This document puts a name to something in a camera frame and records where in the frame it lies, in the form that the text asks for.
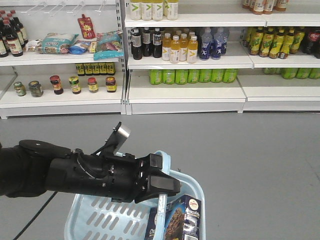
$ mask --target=light blue basket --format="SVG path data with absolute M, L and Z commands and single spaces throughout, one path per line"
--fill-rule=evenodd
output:
M 111 202 L 109 197 L 76 194 L 64 227 L 65 240 L 144 240 L 150 208 L 157 207 L 157 222 L 153 240 L 162 240 L 167 202 L 184 194 L 201 200 L 200 240 L 206 240 L 205 196 L 192 177 L 170 170 L 171 158 L 163 151 L 162 171 L 181 182 L 181 192 L 167 197 L 160 194 L 138 204 Z

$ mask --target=floor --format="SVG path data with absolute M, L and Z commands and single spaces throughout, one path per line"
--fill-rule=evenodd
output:
M 37 139 L 92 153 L 121 121 L 120 149 L 171 155 L 206 198 L 208 240 L 320 240 L 320 115 L 193 113 L 74 115 L 0 120 L 0 141 Z M 12 240 L 52 192 L 0 197 L 0 239 Z M 58 193 L 21 240 L 63 240 L 74 195 Z

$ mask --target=red pouch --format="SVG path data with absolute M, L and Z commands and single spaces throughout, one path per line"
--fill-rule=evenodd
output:
M 78 22 L 84 39 L 94 39 L 96 37 L 90 17 L 86 17 L 82 14 L 82 18 L 78 18 Z

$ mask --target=glass jar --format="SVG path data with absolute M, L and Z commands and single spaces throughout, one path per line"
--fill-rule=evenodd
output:
M 22 82 L 20 81 L 17 81 L 13 84 L 14 86 L 14 89 L 16 91 L 16 94 L 19 96 L 19 97 L 22 97 L 24 95 L 26 95 L 26 88 L 25 86 L 22 84 Z
M 81 87 L 80 87 L 80 84 L 79 84 L 79 78 L 77 76 L 69 77 L 69 83 L 70 83 L 71 91 L 72 91 L 73 94 L 81 93 Z
M 95 77 L 88 78 L 88 87 L 90 93 L 96 93 L 99 90 L 98 83 Z
M 31 81 L 29 82 L 29 89 L 32 97 L 38 98 L 44 94 L 41 84 L 39 81 Z
M 50 77 L 50 82 L 53 86 L 53 91 L 55 94 L 60 95 L 64 92 L 63 87 L 61 86 L 61 80 L 58 75 L 53 75 Z
M 106 91 L 108 93 L 114 93 L 117 91 L 117 82 L 116 79 L 113 76 L 108 76 L 105 79 L 105 86 L 106 86 Z

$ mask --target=cable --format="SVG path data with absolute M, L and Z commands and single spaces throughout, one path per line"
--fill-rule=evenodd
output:
M 57 191 L 55 191 L 49 199 L 43 204 L 43 206 L 39 209 L 39 211 L 31 218 L 31 220 L 24 226 L 24 228 L 15 236 L 13 240 L 17 240 L 27 229 L 30 225 L 36 220 L 36 218 L 41 214 L 41 212 L 46 208 L 46 206 L 51 202 L 51 200 L 57 195 Z

